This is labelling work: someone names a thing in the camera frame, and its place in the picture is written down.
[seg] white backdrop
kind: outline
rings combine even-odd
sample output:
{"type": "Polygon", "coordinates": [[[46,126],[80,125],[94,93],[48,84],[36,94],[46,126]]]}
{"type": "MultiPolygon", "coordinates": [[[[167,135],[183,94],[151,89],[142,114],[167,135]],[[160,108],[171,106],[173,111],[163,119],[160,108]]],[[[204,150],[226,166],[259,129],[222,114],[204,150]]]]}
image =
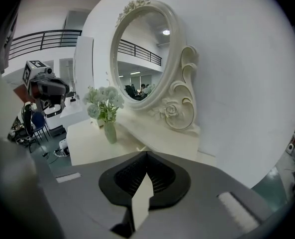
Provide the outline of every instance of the white backdrop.
{"type": "MultiPolygon", "coordinates": [[[[95,87],[107,85],[110,44],[131,0],[101,0],[83,35],[93,37],[95,87]]],[[[248,187],[283,154],[295,129],[295,36],[273,0],[159,0],[182,20],[199,52],[194,77],[199,151],[248,187]]]]}

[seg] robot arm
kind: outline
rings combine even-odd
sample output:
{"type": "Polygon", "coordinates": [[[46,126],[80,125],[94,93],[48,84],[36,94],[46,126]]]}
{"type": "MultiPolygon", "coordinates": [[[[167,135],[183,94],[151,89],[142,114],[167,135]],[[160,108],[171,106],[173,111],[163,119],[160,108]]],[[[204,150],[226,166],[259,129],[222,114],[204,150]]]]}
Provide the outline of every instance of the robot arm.
{"type": "Polygon", "coordinates": [[[64,80],[55,77],[51,67],[38,60],[26,62],[22,80],[39,111],[63,103],[70,89],[64,80]]]}

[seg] green floor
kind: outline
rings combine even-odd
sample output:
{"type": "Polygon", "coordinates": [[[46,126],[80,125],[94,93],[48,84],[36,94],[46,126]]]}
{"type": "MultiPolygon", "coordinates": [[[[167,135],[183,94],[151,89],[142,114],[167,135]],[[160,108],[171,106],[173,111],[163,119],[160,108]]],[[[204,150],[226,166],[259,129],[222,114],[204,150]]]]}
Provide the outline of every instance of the green floor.
{"type": "MultiPolygon", "coordinates": [[[[71,159],[69,156],[57,158],[53,154],[53,152],[59,147],[59,141],[63,140],[64,138],[66,138],[66,133],[52,138],[48,137],[49,141],[47,141],[45,137],[42,136],[42,141],[40,141],[42,147],[40,147],[38,144],[34,144],[31,148],[32,155],[42,155],[44,152],[50,152],[47,161],[51,169],[70,166],[71,159]]],[[[287,202],[286,192],[276,167],[274,167],[252,189],[266,200],[274,212],[287,202]]]]}

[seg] white strip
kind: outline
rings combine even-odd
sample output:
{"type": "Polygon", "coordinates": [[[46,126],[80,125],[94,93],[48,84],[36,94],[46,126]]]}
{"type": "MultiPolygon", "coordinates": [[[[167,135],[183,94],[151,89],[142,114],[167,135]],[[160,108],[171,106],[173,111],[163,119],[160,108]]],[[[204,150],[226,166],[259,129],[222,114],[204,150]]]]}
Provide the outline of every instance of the white strip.
{"type": "Polygon", "coordinates": [[[65,181],[71,181],[71,180],[77,179],[79,177],[81,177],[80,173],[73,173],[73,174],[58,177],[56,179],[57,179],[58,183],[61,183],[61,182],[65,182],[65,181]]]}
{"type": "Polygon", "coordinates": [[[240,226],[243,232],[248,233],[259,226],[258,221],[247,212],[230,192],[220,194],[218,199],[223,203],[228,213],[233,217],[234,221],[240,226]]]}

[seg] blue chair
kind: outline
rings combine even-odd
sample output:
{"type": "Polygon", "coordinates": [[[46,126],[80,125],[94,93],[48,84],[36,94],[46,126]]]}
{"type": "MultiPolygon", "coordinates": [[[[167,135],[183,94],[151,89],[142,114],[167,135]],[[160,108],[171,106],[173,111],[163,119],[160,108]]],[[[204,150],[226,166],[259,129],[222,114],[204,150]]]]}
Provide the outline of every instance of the blue chair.
{"type": "Polygon", "coordinates": [[[39,135],[40,139],[42,139],[40,134],[39,134],[39,131],[42,130],[44,136],[46,137],[46,139],[48,141],[48,138],[47,138],[46,134],[43,131],[43,128],[45,127],[45,124],[46,124],[46,121],[44,120],[43,114],[40,113],[40,112],[35,112],[32,115],[31,121],[35,125],[35,128],[32,130],[32,132],[37,133],[39,135]]]}

